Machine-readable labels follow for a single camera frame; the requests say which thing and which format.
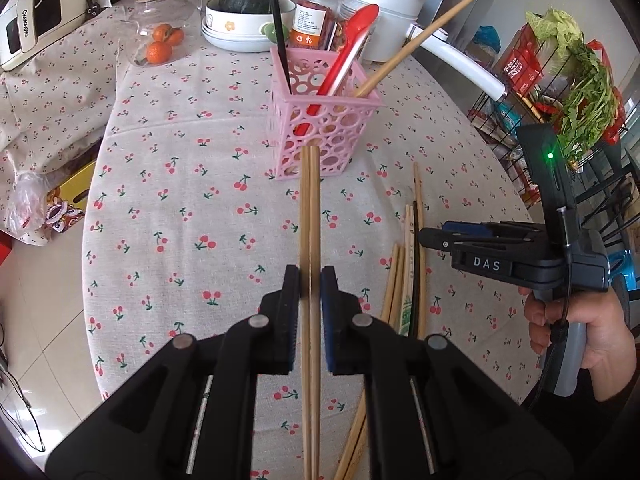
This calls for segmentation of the red plastic spoon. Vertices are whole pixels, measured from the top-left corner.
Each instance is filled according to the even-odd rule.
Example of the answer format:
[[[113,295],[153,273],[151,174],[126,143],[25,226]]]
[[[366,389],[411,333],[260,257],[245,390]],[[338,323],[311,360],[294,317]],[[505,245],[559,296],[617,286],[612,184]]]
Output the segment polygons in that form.
[[[342,52],[337,53],[337,58],[326,73],[317,92],[318,96],[334,96],[346,78],[363,42],[357,41],[356,44],[348,46]]]

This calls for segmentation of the black chopstick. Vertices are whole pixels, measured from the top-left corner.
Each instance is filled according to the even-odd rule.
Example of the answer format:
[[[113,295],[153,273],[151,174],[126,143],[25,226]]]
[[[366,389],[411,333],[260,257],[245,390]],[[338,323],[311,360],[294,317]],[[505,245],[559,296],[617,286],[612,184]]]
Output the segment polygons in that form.
[[[284,73],[284,80],[288,88],[291,88],[290,76],[288,76],[288,56],[286,55],[284,29],[280,9],[280,0],[271,0],[271,10],[273,17],[274,33],[277,38],[278,55]]]
[[[412,298],[411,298],[411,318],[409,335],[416,338],[419,333],[419,321],[420,321],[420,242],[419,242],[419,218],[418,218],[418,203],[412,203],[413,208],[413,278],[412,278]]]

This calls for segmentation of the packaged disposable chopsticks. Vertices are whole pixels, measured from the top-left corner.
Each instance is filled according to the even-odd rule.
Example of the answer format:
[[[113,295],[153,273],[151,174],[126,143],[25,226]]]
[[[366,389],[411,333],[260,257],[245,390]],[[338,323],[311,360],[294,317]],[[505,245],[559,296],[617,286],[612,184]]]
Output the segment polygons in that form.
[[[399,330],[402,336],[410,332],[412,296],[413,296],[413,261],[414,261],[414,212],[413,204],[406,206],[405,216],[405,264],[402,279],[401,310],[399,315]]]

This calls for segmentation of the white kitchen appliance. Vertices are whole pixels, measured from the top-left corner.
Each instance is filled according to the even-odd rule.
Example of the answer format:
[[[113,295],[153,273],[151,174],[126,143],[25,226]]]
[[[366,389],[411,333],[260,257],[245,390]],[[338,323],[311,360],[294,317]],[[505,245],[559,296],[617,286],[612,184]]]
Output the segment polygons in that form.
[[[85,21],[88,0],[1,0],[1,68],[8,72]]]

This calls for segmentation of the green leafy vegetable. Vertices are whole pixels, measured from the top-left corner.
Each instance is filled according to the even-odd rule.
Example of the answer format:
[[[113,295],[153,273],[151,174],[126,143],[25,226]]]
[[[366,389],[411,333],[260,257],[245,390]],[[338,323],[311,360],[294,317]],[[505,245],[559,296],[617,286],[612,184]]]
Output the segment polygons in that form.
[[[560,81],[560,106],[551,122],[565,159],[576,164],[597,142],[617,143],[626,116],[604,45],[586,41],[576,20],[563,10],[528,11],[525,19],[538,42],[540,64]]]

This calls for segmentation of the red snack bag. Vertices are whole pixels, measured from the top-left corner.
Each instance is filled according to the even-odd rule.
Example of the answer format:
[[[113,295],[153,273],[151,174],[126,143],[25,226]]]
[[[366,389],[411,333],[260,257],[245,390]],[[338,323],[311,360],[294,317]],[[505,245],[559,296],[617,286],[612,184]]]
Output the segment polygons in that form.
[[[525,24],[515,35],[502,66],[511,89],[521,96],[527,96],[542,78],[537,51],[538,40],[529,24]]]

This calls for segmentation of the pink perforated utensil holder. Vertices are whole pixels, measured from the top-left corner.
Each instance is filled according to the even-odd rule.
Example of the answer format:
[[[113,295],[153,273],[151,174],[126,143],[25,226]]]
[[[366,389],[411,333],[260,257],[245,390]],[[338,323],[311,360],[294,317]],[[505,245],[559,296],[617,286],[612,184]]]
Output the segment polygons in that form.
[[[269,143],[273,148],[272,174],[277,180],[299,174],[302,147],[314,145],[320,153],[320,174],[341,174],[354,156],[367,123],[382,106],[378,92],[357,98],[367,79],[359,62],[353,62],[335,96],[319,93],[324,76],[337,54],[333,51],[288,48],[288,71],[282,68],[278,49],[271,49],[273,74],[269,103]]]

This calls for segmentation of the cherry print tablecloth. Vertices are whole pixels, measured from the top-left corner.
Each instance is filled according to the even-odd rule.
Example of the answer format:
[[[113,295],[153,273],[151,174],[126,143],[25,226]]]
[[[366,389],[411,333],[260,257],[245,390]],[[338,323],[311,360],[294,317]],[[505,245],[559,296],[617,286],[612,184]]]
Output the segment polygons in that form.
[[[271,58],[194,36],[142,68],[124,0],[1,77],[1,192],[99,144],[88,209],[1,267],[11,380],[1,420],[34,465],[173,336],[224,332],[298,258],[298,184],[274,175]],[[345,171],[321,185],[322,260],[372,314],[404,239],[413,185],[425,221],[528,219],[493,151],[413,58],[380,84]]]

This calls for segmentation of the white electric pot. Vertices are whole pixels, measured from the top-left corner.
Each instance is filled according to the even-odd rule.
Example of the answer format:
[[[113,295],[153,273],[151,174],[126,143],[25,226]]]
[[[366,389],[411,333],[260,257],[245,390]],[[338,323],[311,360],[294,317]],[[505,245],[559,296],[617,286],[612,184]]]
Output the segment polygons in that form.
[[[418,16],[426,0],[342,0],[341,12],[349,18],[356,10],[369,3],[377,4],[380,12],[369,42],[364,47],[363,58],[370,62],[385,63],[406,41],[422,34],[423,27],[418,24]],[[448,44],[447,33],[442,26],[422,41],[421,48],[465,76],[491,99],[498,100],[506,92],[506,86],[499,79]]]

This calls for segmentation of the jar of dried slices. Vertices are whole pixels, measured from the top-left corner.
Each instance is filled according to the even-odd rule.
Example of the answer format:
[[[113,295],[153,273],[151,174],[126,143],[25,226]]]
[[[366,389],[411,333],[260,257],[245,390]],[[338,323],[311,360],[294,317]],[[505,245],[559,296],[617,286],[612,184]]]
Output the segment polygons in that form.
[[[340,19],[336,25],[332,50],[340,53],[346,47],[356,44],[357,41],[363,42],[377,18],[377,4],[370,3],[357,9],[351,9],[343,2],[340,6]]]

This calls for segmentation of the jar of dried red fruit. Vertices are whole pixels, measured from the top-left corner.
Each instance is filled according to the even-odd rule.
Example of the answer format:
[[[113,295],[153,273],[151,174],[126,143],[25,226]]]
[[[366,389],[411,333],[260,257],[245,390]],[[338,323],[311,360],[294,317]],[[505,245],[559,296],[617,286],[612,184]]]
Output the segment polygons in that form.
[[[341,0],[297,0],[290,38],[293,48],[329,50]]]

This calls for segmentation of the white bowl with squash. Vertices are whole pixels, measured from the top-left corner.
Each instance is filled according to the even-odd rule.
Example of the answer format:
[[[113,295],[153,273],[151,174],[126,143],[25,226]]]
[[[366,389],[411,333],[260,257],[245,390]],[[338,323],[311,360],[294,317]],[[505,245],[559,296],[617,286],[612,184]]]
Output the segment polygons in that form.
[[[271,0],[208,0],[201,31],[230,52],[266,52],[278,42]]]

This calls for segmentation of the glass jar with oranges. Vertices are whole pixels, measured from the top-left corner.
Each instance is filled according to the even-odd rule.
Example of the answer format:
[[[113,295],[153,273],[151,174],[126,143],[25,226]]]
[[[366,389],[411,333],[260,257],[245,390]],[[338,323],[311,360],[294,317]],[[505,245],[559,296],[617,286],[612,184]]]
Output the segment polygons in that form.
[[[124,51],[139,67],[185,58],[201,37],[202,0],[134,0],[127,18]]]

